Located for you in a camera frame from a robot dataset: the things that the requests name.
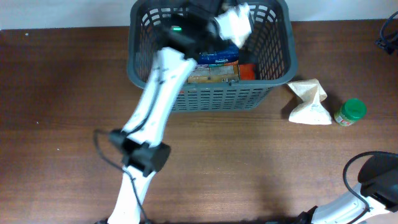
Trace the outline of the beige snack bag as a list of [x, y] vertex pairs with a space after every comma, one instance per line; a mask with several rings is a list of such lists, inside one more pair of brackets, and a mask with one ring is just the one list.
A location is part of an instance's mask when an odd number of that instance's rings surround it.
[[240, 49], [252, 32], [251, 19], [248, 3], [238, 4], [215, 17], [218, 34], [222, 40], [230, 40]]

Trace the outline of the blue pasta box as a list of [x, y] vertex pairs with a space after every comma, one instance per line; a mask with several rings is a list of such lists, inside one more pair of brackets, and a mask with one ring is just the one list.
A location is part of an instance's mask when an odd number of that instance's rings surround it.
[[237, 65], [239, 59], [239, 48], [231, 44], [227, 49], [212, 54], [200, 54], [196, 68], [221, 67]]

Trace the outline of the orange spaghetti packet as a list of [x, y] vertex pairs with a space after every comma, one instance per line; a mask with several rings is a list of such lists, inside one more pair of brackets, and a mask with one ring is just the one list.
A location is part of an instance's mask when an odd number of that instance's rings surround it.
[[256, 65], [253, 63], [239, 64], [238, 61], [224, 64], [197, 65], [186, 80], [184, 89], [179, 93], [195, 93], [198, 90], [223, 88], [242, 80], [256, 79]]

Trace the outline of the grey plastic shopping basket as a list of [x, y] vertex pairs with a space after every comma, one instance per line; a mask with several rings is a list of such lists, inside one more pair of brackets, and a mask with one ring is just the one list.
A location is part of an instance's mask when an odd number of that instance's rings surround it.
[[[248, 1], [254, 30], [239, 50], [239, 63], [254, 64], [254, 79], [224, 83], [187, 83], [174, 112], [235, 111], [257, 107], [275, 86], [289, 82], [297, 72], [294, 35], [285, 1]], [[127, 75], [144, 88], [160, 34], [156, 27], [172, 13], [186, 15], [182, 1], [136, 1], [130, 13]]]

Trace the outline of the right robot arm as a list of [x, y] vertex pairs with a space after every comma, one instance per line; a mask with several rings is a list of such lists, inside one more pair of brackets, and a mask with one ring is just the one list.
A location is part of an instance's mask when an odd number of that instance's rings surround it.
[[[350, 165], [369, 157], [358, 173], [358, 183], [350, 186], [347, 179]], [[343, 183], [347, 192], [336, 200], [302, 212], [294, 223], [362, 223], [376, 215], [397, 211], [397, 154], [384, 151], [362, 152], [344, 166]]]

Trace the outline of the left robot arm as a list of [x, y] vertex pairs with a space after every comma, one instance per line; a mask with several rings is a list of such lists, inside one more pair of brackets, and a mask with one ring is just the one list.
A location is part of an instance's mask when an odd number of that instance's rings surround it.
[[104, 134], [121, 151], [117, 164], [104, 158], [122, 172], [122, 183], [115, 208], [105, 223], [139, 223], [149, 219], [142, 207], [152, 178], [165, 165], [171, 148], [162, 142], [165, 125], [173, 104], [188, 76], [194, 71], [201, 53], [221, 50], [236, 36], [233, 23], [242, 14], [250, 16], [248, 5], [232, 7], [215, 14], [186, 4], [188, 12], [172, 13], [155, 27], [160, 34], [159, 48], [153, 55], [146, 86], [135, 112], [122, 129], [110, 132], [97, 129], [93, 140], [101, 152], [98, 136]]

